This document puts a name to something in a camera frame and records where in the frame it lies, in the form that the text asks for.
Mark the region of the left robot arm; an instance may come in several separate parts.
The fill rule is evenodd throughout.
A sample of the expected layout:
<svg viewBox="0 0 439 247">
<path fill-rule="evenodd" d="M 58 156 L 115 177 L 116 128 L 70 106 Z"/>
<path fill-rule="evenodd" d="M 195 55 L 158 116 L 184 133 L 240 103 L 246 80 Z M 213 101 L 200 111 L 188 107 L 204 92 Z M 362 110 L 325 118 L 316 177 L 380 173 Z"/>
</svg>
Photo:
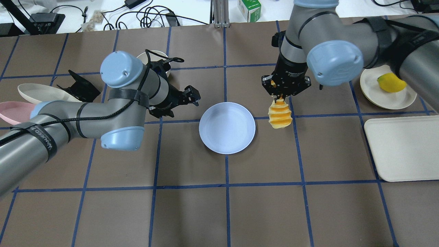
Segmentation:
<svg viewBox="0 0 439 247">
<path fill-rule="evenodd" d="M 179 105 L 199 105 L 201 96 L 193 86 L 179 91 L 169 83 L 163 69 L 169 62 L 184 60 L 163 57 L 144 64 L 128 52 L 115 51 L 100 67 L 101 78 L 110 88 L 105 103 L 37 104 L 29 121 L 12 126 L 1 137 L 1 196 L 12 192 L 72 139 L 100 139 L 105 149 L 136 151 L 144 137 L 147 113 L 174 117 L 172 109 Z"/>
</svg>

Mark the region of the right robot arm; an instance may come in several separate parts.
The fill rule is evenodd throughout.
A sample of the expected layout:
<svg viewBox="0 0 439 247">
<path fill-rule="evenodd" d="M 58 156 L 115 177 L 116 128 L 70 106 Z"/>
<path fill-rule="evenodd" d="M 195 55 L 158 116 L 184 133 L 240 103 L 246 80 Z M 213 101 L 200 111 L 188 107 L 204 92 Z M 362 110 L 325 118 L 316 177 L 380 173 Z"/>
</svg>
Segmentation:
<svg viewBox="0 0 439 247">
<path fill-rule="evenodd" d="M 275 99 L 301 93 L 311 86 L 307 69 L 321 86 L 339 86 L 387 64 L 438 111 L 438 15 L 367 17 L 344 25 L 338 4 L 294 1 L 287 30 L 272 38 L 280 53 L 274 71 L 261 78 L 267 93 Z"/>
</svg>

